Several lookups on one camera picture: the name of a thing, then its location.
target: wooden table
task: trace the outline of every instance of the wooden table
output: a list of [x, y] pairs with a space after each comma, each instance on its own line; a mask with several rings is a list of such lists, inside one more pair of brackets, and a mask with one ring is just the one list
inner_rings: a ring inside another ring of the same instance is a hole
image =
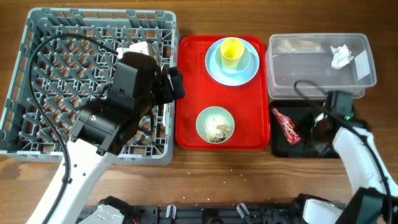
[[[182, 39], [191, 34], [256, 35], [266, 47], [272, 34], [364, 33], [372, 47], [377, 85], [368, 88], [355, 107], [372, 125], [380, 155], [398, 180], [397, 1], [3, 0], [0, 105], [7, 95], [27, 13], [33, 7], [171, 10], [177, 15]], [[57, 167], [1, 156], [0, 223], [25, 223]], [[132, 205], [232, 205], [289, 202], [299, 193], [344, 203], [352, 196], [345, 168], [337, 159], [279, 159], [271, 155], [270, 147], [257, 152], [215, 152], [188, 151], [176, 145], [174, 159], [166, 167], [112, 166], [87, 204], [113, 195]]]

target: clear plastic bin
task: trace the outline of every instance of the clear plastic bin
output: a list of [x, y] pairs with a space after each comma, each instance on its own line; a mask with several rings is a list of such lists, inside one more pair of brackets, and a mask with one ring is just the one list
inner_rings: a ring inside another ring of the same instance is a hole
[[[330, 47], [347, 45], [354, 59], [343, 68], [331, 67]], [[356, 98], [377, 82], [373, 56], [364, 34], [275, 34], [266, 53], [268, 93], [272, 99], [297, 99], [296, 80], [312, 80], [326, 91], [345, 90]], [[323, 98], [314, 87], [300, 84], [309, 98]]]

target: paper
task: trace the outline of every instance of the paper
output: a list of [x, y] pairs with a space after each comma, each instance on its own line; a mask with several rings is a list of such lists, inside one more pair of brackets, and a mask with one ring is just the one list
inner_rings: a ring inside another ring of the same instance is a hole
[[366, 75], [371, 73], [371, 67], [369, 66], [368, 53], [366, 50], [362, 51], [358, 56], [355, 57], [355, 67], [358, 80], [362, 79]]
[[342, 47], [334, 48], [330, 46], [331, 52], [333, 53], [333, 60], [331, 61], [331, 67], [334, 69], [341, 69], [349, 64], [354, 57], [351, 56], [351, 52], [348, 50], [347, 45]]

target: snack wrapper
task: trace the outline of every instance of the snack wrapper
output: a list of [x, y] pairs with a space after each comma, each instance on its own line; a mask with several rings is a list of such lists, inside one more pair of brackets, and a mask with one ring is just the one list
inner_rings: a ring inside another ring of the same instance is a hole
[[283, 114], [281, 114], [275, 107], [271, 108], [272, 113], [276, 116], [276, 119], [279, 121], [280, 126], [284, 130], [286, 140], [294, 145], [301, 141], [301, 137], [294, 131], [296, 126], [293, 121]]

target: gray basket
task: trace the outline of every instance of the gray basket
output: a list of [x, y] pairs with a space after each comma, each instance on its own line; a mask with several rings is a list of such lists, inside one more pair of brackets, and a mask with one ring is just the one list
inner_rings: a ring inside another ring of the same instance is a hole
[[[50, 128], [32, 104], [25, 69], [33, 50], [51, 35], [77, 33], [92, 37], [112, 49], [140, 41], [152, 44], [159, 65], [177, 65], [180, 34], [170, 11], [117, 9], [35, 8], [28, 14], [10, 89], [1, 117], [0, 154], [20, 161], [59, 162], [62, 152]], [[58, 39], [46, 45], [34, 65], [35, 97], [58, 128], [64, 141], [76, 108], [111, 82], [116, 56], [87, 41]], [[167, 165], [173, 156], [174, 102], [156, 106], [154, 131], [138, 132], [125, 145], [116, 164]], [[149, 117], [140, 126], [150, 128]]]

